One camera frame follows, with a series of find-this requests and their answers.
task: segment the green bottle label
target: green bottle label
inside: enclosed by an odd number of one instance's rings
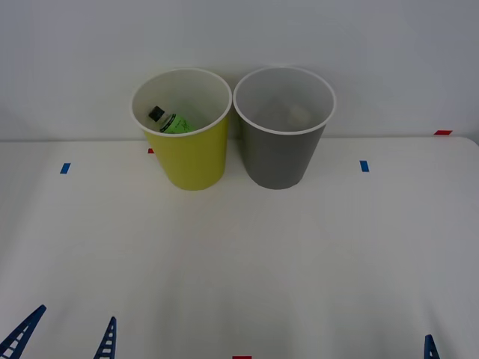
[[[168,123],[166,123],[159,131],[169,134],[187,133],[195,131],[195,128],[181,116],[177,114],[172,114]]]

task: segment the black bottle cap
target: black bottle cap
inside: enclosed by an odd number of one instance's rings
[[[148,117],[153,121],[158,122],[158,120],[164,113],[165,112],[160,107],[155,106],[155,108],[149,113]]]

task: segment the bin rim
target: bin rim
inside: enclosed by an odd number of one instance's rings
[[[300,71],[302,73],[307,73],[308,75],[310,76],[313,76],[315,77],[316,79],[320,80],[327,88],[328,90],[331,92],[331,95],[332,95],[332,110],[331,112],[329,113],[329,116],[323,121],[321,122],[320,124],[314,126],[314,127],[311,127],[310,129],[303,129],[302,131],[276,131],[274,129],[268,129],[266,127],[262,127],[256,123],[254,123],[253,121],[249,120],[242,112],[241,110],[238,108],[238,105],[237,105],[237,93],[238,93],[238,89],[240,88],[241,84],[250,76],[253,76],[254,74],[256,73],[260,73],[262,71],[266,71],[266,70],[274,70],[274,69],[289,69],[289,70],[296,70],[296,71]],[[309,132],[313,132],[313,131],[316,131],[317,129],[320,129],[321,127],[324,127],[327,122],[329,121],[329,119],[331,117],[333,117],[333,115],[335,114],[336,112],[336,105],[337,105],[337,100],[336,100],[336,93],[335,93],[335,90],[332,88],[332,86],[325,80],[323,79],[321,76],[317,75],[316,73],[312,72],[312,71],[309,71],[309,70],[306,70],[306,69],[302,69],[301,67],[295,67],[295,66],[268,66],[268,67],[261,67],[260,69],[258,70],[255,70],[251,73],[249,73],[248,75],[244,76],[241,81],[238,82],[238,85],[234,88],[234,92],[233,92],[233,104],[234,104],[234,108],[237,110],[238,112],[238,115],[248,124],[250,124],[251,126],[263,131],[263,132],[268,132],[268,133],[271,133],[273,135],[286,135],[286,136],[294,136],[294,135],[304,135],[305,133],[309,133]]]
[[[138,121],[138,119],[136,118],[135,114],[133,113],[133,100],[135,99],[135,96],[136,94],[140,91],[140,89],[145,86],[148,82],[151,82],[153,81],[154,79],[157,79],[158,77],[160,76],[163,76],[167,73],[172,73],[172,72],[175,72],[175,71],[184,71],[184,70],[193,70],[193,71],[198,71],[198,72],[202,72],[202,73],[207,73],[208,75],[211,75],[211,76],[214,76],[216,77],[225,87],[226,89],[228,90],[228,105],[226,106],[226,109],[225,111],[222,113],[222,115],[217,118],[216,120],[214,120],[212,123],[210,123],[208,126],[205,126],[205,127],[201,127],[200,129],[197,129],[196,131],[191,131],[191,132],[187,132],[187,133],[175,133],[175,134],[169,134],[169,133],[161,133],[161,132],[157,132],[157,131],[153,131],[152,129],[148,129],[146,126],[142,125],[140,123],[140,121]],[[193,136],[193,135],[197,135],[199,133],[202,133],[202,132],[205,132],[207,131],[208,129],[211,129],[212,127],[216,126],[218,123],[220,123],[225,117],[226,115],[228,114],[228,112],[230,111],[231,109],[231,105],[232,105],[232,102],[233,102],[233,94],[231,93],[231,88],[230,86],[228,85],[228,83],[220,76],[220,75],[216,75],[215,73],[212,73],[211,71],[208,71],[208,70],[204,70],[204,69],[200,69],[198,67],[178,67],[177,69],[172,69],[172,70],[169,70],[169,71],[165,71],[163,73],[160,73],[152,78],[150,78],[148,81],[146,82],[143,82],[141,85],[139,85],[134,91],[133,91],[133,95],[131,96],[131,100],[129,101],[129,114],[131,115],[131,117],[133,118],[133,120],[136,122],[136,124],[138,126],[140,126],[140,128],[143,130],[143,131],[146,131],[146,132],[149,132],[151,133],[152,135],[156,135],[156,136],[160,136],[160,137],[171,137],[171,138],[180,138],[180,137],[189,137],[189,136]]]

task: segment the gray bin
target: gray bin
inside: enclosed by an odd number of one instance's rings
[[[297,184],[335,112],[332,87],[311,71],[268,67],[245,76],[233,100],[251,179],[270,189]]]

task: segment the bottle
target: bottle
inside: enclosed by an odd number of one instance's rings
[[[167,114],[160,107],[155,106],[148,115],[159,124],[158,132],[178,134],[195,131],[195,128],[178,114]]]

